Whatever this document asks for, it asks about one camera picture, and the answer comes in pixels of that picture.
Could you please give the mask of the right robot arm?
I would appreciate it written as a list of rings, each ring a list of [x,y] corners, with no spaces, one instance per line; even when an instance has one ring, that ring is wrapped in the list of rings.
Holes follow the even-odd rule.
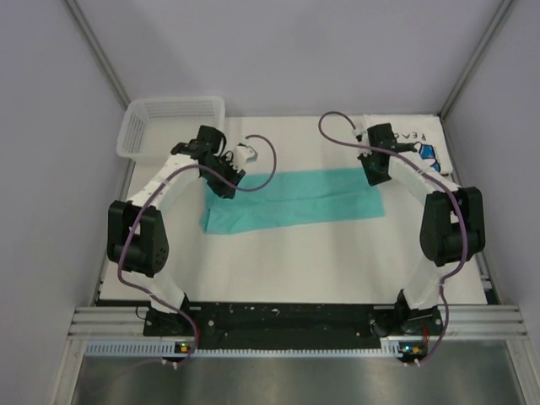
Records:
[[[440,173],[435,151],[420,143],[399,143],[389,123],[358,130],[359,160],[367,181],[378,186],[397,181],[423,207],[418,269],[398,293],[390,314],[375,315],[370,325],[376,336],[415,333],[440,319],[437,305],[446,280],[485,247],[482,193],[462,187]]]

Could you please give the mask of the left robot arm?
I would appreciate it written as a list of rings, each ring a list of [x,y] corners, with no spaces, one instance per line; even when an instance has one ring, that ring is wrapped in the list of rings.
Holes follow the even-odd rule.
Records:
[[[225,135],[201,126],[197,136],[172,148],[164,165],[126,201],[115,200],[107,214],[106,253],[117,265],[116,276],[127,287],[146,294],[171,333],[186,332],[192,322],[182,309],[186,294],[165,273],[170,243],[165,216],[181,194],[203,179],[222,198],[232,198],[257,152],[246,140],[227,150]]]

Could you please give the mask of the teal t-shirt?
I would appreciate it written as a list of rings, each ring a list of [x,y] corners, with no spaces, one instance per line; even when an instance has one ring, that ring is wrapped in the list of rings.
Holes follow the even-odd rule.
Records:
[[[207,189],[200,225],[208,235],[235,235],[384,215],[381,192],[362,169],[303,170],[278,172],[261,190],[232,199]]]

